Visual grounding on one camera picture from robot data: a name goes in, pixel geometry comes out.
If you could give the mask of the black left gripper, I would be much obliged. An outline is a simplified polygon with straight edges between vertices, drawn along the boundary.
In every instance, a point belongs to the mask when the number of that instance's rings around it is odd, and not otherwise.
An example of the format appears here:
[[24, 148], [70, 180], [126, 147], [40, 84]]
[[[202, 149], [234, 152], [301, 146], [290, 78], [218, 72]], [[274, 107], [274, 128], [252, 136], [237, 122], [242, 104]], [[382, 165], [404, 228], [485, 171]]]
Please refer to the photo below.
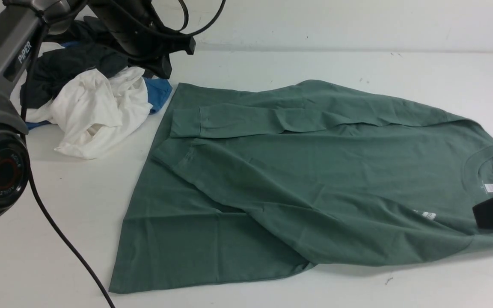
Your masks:
[[106, 27], [95, 42], [125, 55], [129, 65], [158, 78], [170, 78], [170, 54], [194, 54], [195, 39], [164, 26], [146, 0], [90, 0], [88, 7]]

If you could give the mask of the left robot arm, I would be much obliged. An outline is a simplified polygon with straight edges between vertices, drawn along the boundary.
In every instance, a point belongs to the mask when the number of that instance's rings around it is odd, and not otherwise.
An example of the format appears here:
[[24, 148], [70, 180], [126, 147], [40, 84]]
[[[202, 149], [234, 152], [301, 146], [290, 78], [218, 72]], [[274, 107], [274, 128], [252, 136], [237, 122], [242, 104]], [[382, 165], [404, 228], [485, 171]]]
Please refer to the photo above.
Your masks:
[[10, 101], [21, 75], [39, 56], [48, 34], [64, 33], [88, 6], [108, 28], [100, 39], [106, 47], [127, 55], [134, 65], [168, 79], [169, 55], [194, 53], [192, 34], [164, 26], [146, 0], [5, 0], [0, 12], [0, 216], [21, 197], [30, 177], [30, 158], [21, 136], [25, 121]]

